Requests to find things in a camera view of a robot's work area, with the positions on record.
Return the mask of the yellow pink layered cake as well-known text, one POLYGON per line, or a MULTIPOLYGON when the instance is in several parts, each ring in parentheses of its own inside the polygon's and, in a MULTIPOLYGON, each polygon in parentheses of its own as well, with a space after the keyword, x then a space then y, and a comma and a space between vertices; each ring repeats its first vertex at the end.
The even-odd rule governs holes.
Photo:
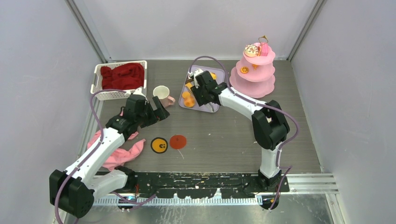
POLYGON ((215 73, 210 73, 211 74, 211 77, 214 79, 214 80, 216 80, 216 78, 217 78, 217 76, 216 76, 216 74, 215 73))

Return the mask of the orange square biscuit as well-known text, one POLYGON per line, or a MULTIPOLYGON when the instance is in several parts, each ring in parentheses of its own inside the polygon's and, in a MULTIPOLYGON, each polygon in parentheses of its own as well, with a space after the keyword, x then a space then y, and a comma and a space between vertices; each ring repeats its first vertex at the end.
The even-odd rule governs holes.
POLYGON ((186 83, 185 84, 185 87, 188 89, 188 90, 191 90, 191 88, 194 86, 194 84, 192 84, 192 83, 186 83))

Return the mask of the orange round bun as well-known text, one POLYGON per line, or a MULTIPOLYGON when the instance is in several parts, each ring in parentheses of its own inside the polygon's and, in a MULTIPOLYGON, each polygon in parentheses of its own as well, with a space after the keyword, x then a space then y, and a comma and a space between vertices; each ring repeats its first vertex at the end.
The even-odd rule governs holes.
POLYGON ((196 104, 195 98, 189 97, 184 99, 184 106, 192 108, 196 104))

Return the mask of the round orange lattice cookie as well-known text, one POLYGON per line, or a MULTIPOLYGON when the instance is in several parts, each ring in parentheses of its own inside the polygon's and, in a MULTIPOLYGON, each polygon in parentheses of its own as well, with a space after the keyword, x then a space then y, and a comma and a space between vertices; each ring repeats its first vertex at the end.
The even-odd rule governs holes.
POLYGON ((247 73, 249 73, 249 67, 246 67, 246 66, 241 67, 241 68, 240 68, 240 72, 241 72, 242 74, 247 74, 247 73))

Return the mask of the sprinkled donut cake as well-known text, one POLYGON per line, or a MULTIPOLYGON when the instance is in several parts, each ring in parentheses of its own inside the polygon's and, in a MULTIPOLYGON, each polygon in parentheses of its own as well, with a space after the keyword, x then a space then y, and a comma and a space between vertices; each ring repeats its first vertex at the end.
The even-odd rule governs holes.
POLYGON ((260 50, 259 50, 259 48, 256 45, 248 44, 248 45, 245 46, 243 52, 248 57, 256 57, 256 56, 259 55, 260 50))

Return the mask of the pink square cake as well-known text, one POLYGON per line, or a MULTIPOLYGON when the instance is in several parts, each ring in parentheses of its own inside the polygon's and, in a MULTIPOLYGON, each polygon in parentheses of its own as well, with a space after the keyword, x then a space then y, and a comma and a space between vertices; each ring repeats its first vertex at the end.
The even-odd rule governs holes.
POLYGON ((268 43, 262 43, 260 48, 260 56, 267 56, 269 54, 269 45, 268 43))

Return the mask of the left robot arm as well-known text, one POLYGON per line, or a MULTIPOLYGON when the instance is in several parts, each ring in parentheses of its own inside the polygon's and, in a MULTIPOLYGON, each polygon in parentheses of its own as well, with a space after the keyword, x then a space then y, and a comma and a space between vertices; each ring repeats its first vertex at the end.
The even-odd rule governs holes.
POLYGON ((84 217, 95 200, 121 189, 132 192, 137 184, 135 172, 117 166, 110 173, 95 178, 110 155, 134 134, 138 128, 153 125, 169 116, 158 97, 152 98, 156 109, 144 95, 132 94, 127 98, 122 113, 117 114, 101 128, 99 138, 72 165, 64 171, 54 170, 49 177, 50 203, 55 207, 59 223, 59 210, 77 218, 84 217))

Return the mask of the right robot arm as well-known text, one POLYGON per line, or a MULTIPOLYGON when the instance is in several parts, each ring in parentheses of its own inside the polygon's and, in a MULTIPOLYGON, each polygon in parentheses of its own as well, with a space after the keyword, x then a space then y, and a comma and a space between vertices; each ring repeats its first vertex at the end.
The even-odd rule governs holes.
POLYGON ((281 177, 279 150, 286 141, 290 127, 279 104, 275 101, 265 103, 238 92, 225 82, 217 83, 208 71, 197 69, 188 72, 192 80, 191 92, 199 106, 212 104, 225 106, 242 114, 252 121, 254 138, 262 148, 258 182, 262 190, 270 192, 281 177))

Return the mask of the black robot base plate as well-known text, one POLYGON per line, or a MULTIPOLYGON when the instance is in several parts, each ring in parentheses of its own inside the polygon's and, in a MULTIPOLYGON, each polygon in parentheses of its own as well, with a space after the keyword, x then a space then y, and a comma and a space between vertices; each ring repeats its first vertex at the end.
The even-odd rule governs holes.
POLYGON ((136 194, 138 197, 201 199, 213 198, 219 193, 222 199, 252 198, 259 193, 274 194, 290 190, 287 179, 279 178, 264 186, 257 173, 180 173, 137 172, 134 182, 115 190, 118 194, 136 194))

